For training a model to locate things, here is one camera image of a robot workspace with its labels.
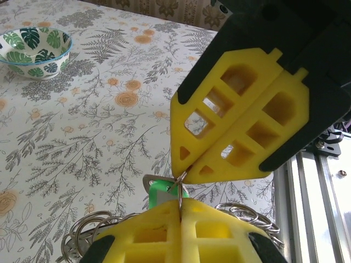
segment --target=table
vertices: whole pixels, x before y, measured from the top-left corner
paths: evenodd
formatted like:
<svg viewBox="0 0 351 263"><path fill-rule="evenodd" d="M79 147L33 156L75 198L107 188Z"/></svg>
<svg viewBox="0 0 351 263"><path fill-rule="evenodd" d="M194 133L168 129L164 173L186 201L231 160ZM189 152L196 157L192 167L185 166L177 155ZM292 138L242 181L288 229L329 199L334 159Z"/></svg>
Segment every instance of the table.
<svg viewBox="0 0 351 263"><path fill-rule="evenodd" d="M66 70L49 81L0 68L1 262L49 263L78 218L145 210L142 175L171 176L169 101L215 32L73 0L0 5L2 33L23 26L56 27L74 40ZM188 190L273 219L272 182Z"/></svg>

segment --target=yellow foam gripper pad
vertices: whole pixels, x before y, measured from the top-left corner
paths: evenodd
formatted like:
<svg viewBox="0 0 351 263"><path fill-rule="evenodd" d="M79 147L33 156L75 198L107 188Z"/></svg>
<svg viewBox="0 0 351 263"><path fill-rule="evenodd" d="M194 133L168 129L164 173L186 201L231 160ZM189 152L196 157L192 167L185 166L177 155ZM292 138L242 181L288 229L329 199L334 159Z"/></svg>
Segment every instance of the yellow foam gripper pad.
<svg viewBox="0 0 351 263"><path fill-rule="evenodd" d="M174 177L187 169L186 184L269 175L259 165L309 119L309 89L302 83L308 73L303 68L295 75L284 71L276 62L280 55L277 49L270 54L259 48L226 52L186 104L175 93Z"/></svg>
<svg viewBox="0 0 351 263"><path fill-rule="evenodd" d="M103 263L262 263L249 233L267 238L249 223L184 198L181 222L178 201L169 201L106 230L98 240L115 238Z"/></svg>

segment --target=green plastic tag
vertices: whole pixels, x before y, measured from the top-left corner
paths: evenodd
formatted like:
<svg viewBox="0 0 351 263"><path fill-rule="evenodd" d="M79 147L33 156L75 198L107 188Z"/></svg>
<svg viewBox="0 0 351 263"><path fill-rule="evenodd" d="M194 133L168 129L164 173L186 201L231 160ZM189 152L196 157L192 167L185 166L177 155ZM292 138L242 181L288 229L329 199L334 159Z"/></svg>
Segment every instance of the green plastic tag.
<svg viewBox="0 0 351 263"><path fill-rule="evenodd" d="M170 200L178 199L178 187L168 192L174 183L163 180L156 180L150 185L149 189L149 209ZM189 194L183 191L183 198L188 198Z"/></svg>

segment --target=metal frame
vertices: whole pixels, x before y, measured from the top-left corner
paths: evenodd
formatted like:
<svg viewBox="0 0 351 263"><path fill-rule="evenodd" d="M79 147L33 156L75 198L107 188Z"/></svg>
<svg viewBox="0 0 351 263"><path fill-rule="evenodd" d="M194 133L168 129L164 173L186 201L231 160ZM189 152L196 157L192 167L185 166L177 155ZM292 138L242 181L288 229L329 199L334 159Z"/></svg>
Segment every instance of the metal frame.
<svg viewBox="0 0 351 263"><path fill-rule="evenodd" d="M339 158L300 152L274 172L276 223L288 262L351 263L351 198L341 189L351 191L350 134L340 148Z"/></svg>

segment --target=ceramic bowl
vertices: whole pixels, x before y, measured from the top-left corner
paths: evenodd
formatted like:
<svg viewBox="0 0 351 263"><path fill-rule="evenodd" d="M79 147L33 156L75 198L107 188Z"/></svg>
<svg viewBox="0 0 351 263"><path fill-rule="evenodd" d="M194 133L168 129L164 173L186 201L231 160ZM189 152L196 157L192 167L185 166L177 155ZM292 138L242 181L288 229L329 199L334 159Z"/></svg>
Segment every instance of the ceramic bowl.
<svg viewBox="0 0 351 263"><path fill-rule="evenodd" d="M69 62L71 37L49 27L24 27L0 36L0 62L36 80L55 77Z"/></svg>

